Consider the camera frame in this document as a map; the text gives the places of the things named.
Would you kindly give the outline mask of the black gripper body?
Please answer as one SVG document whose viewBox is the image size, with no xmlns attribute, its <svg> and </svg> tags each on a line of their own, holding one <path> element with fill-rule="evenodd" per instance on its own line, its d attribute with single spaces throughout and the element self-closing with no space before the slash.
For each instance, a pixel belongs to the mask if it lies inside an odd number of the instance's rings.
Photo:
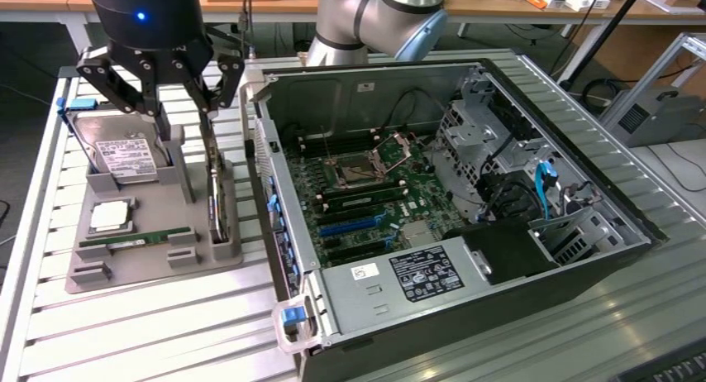
<svg viewBox="0 0 706 382">
<path fill-rule="evenodd" d="M 92 0 L 110 38 L 111 60 L 159 84 L 200 76 L 214 57 L 200 0 Z"/>
</svg>

